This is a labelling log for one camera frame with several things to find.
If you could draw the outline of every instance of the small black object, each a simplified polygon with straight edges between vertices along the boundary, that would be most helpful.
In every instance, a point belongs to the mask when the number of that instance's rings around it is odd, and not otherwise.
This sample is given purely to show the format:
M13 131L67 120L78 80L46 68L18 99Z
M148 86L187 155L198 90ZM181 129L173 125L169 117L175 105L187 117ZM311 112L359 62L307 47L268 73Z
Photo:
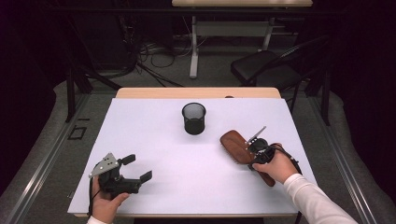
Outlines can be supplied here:
M251 166L253 163L265 164L270 162L275 155L276 148L268 146L267 141L263 138L253 138L247 150L255 154L254 160L248 166L253 169Z
M278 150L289 157L297 171L300 174L302 173L297 160L278 144L268 146L268 142L265 139L255 137L250 141L250 146L248 146L247 150L255 154L253 161L248 165L251 170L254 170L253 163L265 164L270 162L274 158L276 150Z

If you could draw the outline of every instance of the white shirt sleeve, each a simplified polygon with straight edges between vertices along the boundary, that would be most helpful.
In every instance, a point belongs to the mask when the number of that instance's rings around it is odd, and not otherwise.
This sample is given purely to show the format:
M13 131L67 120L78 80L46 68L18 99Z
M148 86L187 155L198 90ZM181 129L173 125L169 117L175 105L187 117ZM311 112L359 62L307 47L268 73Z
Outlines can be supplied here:
M94 217L90 217L90 219L88 219L87 224L107 224L103 221L99 221L98 219L94 218Z
M302 175L291 175L285 181L284 187L309 223L357 223L318 186Z

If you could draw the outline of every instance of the desk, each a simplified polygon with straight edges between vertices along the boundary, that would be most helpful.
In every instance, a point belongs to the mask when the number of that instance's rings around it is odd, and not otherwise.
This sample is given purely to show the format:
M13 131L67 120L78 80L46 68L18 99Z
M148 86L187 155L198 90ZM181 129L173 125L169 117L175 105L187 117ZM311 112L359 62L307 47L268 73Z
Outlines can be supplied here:
M173 0L174 7L311 7L312 0ZM198 74L198 35L230 35L230 36L264 36L262 49L268 49L273 31L274 18L269 21L249 22L198 22L192 16L192 56L190 78L197 78Z
M239 98L224 98L229 95ZM183 129L181 108L190 102L206 107L205 130L199 135ZM88 175L112 152L117 159L136 155L136 161L120 170L126 178L153 173L138 194L122 203L119 216L294 216L297 210L282 185L268 187L256 172L234 163L219 143L232 129L249 139L263 125L267 129L260 137L282 143L300 161L304 175L316 183L286 102L274 88L120 89L68 213L86 216Z

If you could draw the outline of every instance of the chair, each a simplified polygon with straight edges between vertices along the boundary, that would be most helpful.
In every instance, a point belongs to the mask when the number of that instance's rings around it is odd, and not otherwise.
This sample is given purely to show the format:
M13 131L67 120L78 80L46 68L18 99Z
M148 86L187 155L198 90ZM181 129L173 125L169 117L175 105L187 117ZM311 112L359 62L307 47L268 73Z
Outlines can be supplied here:
M326 69L318 53L329 41L324 35L296 45L280 56L263 50L232 62L231 71L242 83L240 86L275 87L279 91L294 87L289 99L292 113L302 81Z

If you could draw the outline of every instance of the hand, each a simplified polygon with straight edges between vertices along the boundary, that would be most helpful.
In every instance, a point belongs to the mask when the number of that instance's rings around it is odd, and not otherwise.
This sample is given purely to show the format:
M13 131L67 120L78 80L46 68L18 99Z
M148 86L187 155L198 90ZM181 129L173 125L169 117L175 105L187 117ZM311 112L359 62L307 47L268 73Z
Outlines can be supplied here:
M92 181L92 195L95 195L96 193L97 195L93 198L92 216L105 223L112 223L116 216L117 209L121 203L129 197L129 194L122 193L111 200L109 193L100 190L97 176Z
M257 171L267 173L274 180L284 184L285 181L294 174L298 174L297 169L290 159L282 152L276 150L273 159L269 163L254 163L253 168Z

